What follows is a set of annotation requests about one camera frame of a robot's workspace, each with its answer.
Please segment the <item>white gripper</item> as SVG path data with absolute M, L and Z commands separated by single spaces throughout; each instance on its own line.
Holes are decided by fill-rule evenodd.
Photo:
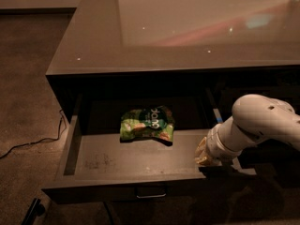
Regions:
M 221 124 L 215 125 L 198 144 L 194 160 L 200 167 L 220 166 L 222 162 L 231 162 L 241 155 L 241 152 L 232 151 L 221 142 L 218 135 L 220 127 Z

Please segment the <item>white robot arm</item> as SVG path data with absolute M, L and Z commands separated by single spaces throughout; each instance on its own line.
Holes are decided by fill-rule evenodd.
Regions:
M 195 151 L 200 167 L 232 161 L 249 147 L 277 140 L 300 150 L 300 116 L 285 101 L 249 94 L 232 105 L 232 116 L 215 125 Z

